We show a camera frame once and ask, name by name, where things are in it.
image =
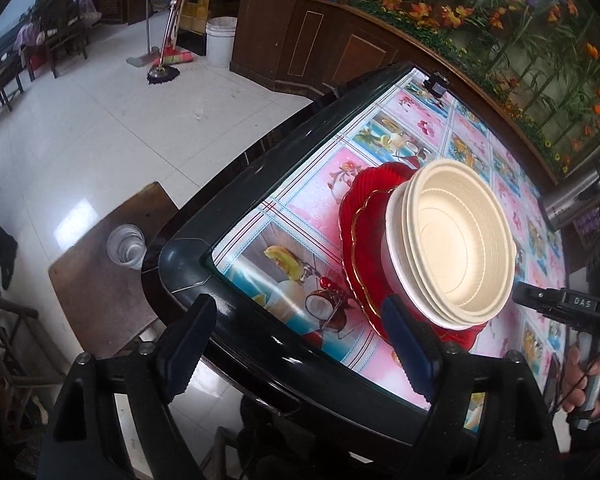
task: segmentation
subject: fruit print tablecloth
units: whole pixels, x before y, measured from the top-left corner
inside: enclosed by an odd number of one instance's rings
[[[300,335],[408,402],[414,393],[391,346],[366,321],[348,293],[340,261],[338,207],[364,168],[400,161],[420,168],[436,158],[459,160],[491,186],[506,212],[518,252],[516,279],[541,287],[565,283],[560,234],[550,233],[538,190],[497,136],[447,93],[431,96],[424,74],[406,74],[307,158],[238,222],[213,251],[216,267],[235,286]],[[471,352],[501,357],[522,351],[540,389],[560,367],[565,329],[507,303]],[[478,418],[476,397],[467,416]]]

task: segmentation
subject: black cable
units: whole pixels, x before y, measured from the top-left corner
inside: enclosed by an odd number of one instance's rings
[[[554,408],[551,410],[550,415],[554,416],[556,413],[558,413],[558,411],[560,410],[560,407],[562,406],[563,402],[576,390],[578,384],[580,384],[580,381],[583,380],[585,377],[588,376],[589,371],[591,370],[591,368],[593,368],[593,365],[596,363],[596,361],[599,359],[600,357],[600,351],[598,352],[598,354],[596,355],[596,357],[594,359],[592,359],[592,361],[589,363],[589,366],[587,366],[587,369],[584,370],[584,373],[582,374],[582,377],[578,379],[578,381],[573,385],[573,387],[571,388],[571,390],[569,390],[567,392],[567,394],[565,394],[564,396],[562,396],[562,399],[560,400],[560,402],[558,402]],[[560,382],[558,383],[558,387],[556,388],[556,396],[555,398],[558,398],[558,391],[559,389],[562,387],[562,381],[564,380],[564,369],[566,368],[566,356],[565,356],[565,364],[562,367],[562,372],[560,374]]]

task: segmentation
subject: white tile floor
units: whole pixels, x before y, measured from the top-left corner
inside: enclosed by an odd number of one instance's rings
[[[166,15],[150,20],[153,37]],[[86,230],[157,180],[177,206],[254,141],[308,99],[271,92],[204,58],[181,65],[173,82],[149,86],[146,68],[125,59],[142,54],[144,23],[91,31],[89,59],[75,57],[46,69],[0,111],[0,224],[19,243],[16,270],[4,297],[40,311],[42,323],[67,359],[82,351],[47,270]],[[197,460],[216,427],[240,428],[240,393],[200,365],[186,393],[171,405]],[[123,427],[132,432],[120,400]],[[142,453],[132,455],[145,473]]]

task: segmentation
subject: wooden counter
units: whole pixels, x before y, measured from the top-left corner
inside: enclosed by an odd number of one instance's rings
[[[230,69],[266,88],[316,98],[392,62],[438,71],[546,191],[556,184],[538,150],[485,92],[404,32],[329,0],[240,0]]]

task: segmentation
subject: stack of paper bowls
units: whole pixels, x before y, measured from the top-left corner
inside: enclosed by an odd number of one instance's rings
[[[502,207],[453,160],[430,163],[394,190],[381,254],[393,291],[450,330],[496,316],[513,285],[516,248]]]

